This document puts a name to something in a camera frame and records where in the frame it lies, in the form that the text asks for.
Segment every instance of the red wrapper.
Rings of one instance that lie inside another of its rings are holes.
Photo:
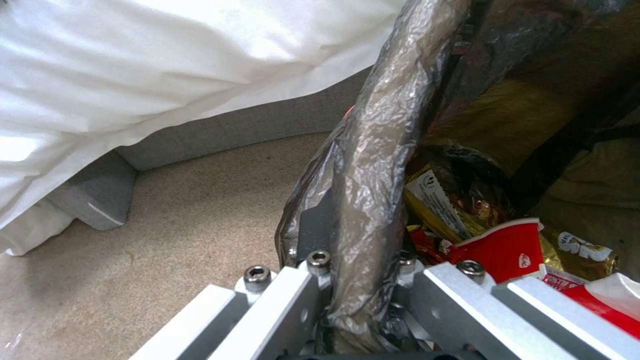
[[[640,284],[622,274],[561,291],[640,340]]]
[[[493,227],[450,248],[449,261],[475,260],[500,283],[525,275],[539,275],[545,262],[537,218],[518,219]]]
[[[542,281],[556,290],[566,290],[575,288],[576,286],[583,285],[587,280],[567,274],[564,271],[560,271],[549,266],[544,265],[545,274]]]
[[[420,255],[431,265],[436,265],[447,261],[449,258],[445,253],[440,251],[440,239],[436,234],[418,228],[410,232],[411,240]]]

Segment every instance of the hex socket screw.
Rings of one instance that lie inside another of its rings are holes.
[[[406,251],[400,252],[400,274],[409,274],[415,270],[415,256]]]
[[[472,279],[476,284],[482,285],[486,271],[484,266],[474,260],[462,260],[456,264],[456,268]]]
[[[262,265],[249,266],[244,271],[244,286],[247,291],[259,293],[271,283],[271,270]]]
[[[331,255],[324,250],[316,250],[307,256],[307,270],[316,276],[328,274],[331,266]]]

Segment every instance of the white fabric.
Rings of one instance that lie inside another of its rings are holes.
[[[0,229],[119,145],[370,66],[403,3],[0,2]]]
[[[74,217],[67,215],[51,201],[42,199],[0,230],[0,251],[21,256],[60,234]]]

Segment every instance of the candy wrapper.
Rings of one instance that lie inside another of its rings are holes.
[[[622,274],[561,290],[640,340],[640,284]]]
[[[406,180],[404,201],[439,237],[453,243],[470,238],[467,227],[440,186],[431,165],[427,164]]]
[[[449,260],[449,240],[440,238],[428,228],[420,225],[408,226],[415,250],[418,255],[430,265],[436,265]]]
[[[544,264],[538,219],[524,218],[498,225],[450,248],[449,261],[475,260],[497,283],[526,275],[540,276]]]
[[[566,272],[589,281],[611,275],[616,264],[616,255],[611,249],[592,244],[566,231],[557,231],[549,225],[541,233],[555,248]]]
[[[427,236],[423,233],[412,233],[412,240],[417,248],[423,248],[423,256],[429,263],[438,263],[444,257],[438,252],[439,239],[449,240],[451,243],[461,243],[472,236],[480,236],[488,229],[504,223],[508,216],[504,210],[493,201],[481,199],[487,196],[495,199],[490,187],[477,179],[473,179],[468,186],[468,197],[460,193],[448,193],[445,189],[461,191],[454,184],[456,177],[451,172],[450,164],[434,155],[429,157],[436,165],[426,163],[424,156],[414,158],[411,175],[406,179],[404,198],[409,207],[433,233]],[[562,262],[551,242],[540,235],[544,264],[559,270],[564,270]]]
[[[542,281],[556,290],[566,290],[587,283],[587,280],[564,271],[543,265],[541,267]]]

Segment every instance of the gray plastic bag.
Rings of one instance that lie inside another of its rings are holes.
[[[295,265],[300,214],[332,189],[327,351],[397,350],[380,324],[403,238],[404,168],[421,129],[453,117],[528,54],[623,3],[476,1],[482,11],[471,16],[471,0],[405,4],[354,108],[310,162],[276,231],[281,265]]]

